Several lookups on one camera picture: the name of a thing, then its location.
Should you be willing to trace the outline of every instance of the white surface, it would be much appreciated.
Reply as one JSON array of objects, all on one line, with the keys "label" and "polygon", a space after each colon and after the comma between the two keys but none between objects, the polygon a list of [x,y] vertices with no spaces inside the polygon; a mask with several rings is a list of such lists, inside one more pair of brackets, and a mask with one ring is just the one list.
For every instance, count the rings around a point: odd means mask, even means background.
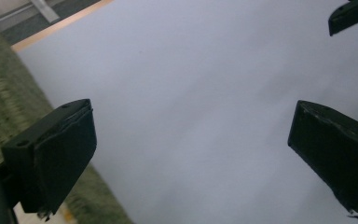
[{"label": "white surface", "polygon": [[90,98],[94,165],[136,223],[358,223],[287,146],[296,101],[358,119],[345,1],[114,3],[20,52],[55,105]]}]

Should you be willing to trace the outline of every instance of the white sheet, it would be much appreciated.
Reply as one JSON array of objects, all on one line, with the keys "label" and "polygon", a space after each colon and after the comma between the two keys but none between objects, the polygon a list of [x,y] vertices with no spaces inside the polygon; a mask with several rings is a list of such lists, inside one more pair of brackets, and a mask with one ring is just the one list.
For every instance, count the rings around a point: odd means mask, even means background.
[{"label": "white sheet", "polygon": [[135,223],[358,223],[286,144],[299,99],[358,119],[345,3],[116,0],[19,54],[55,106],[91,99]]}]

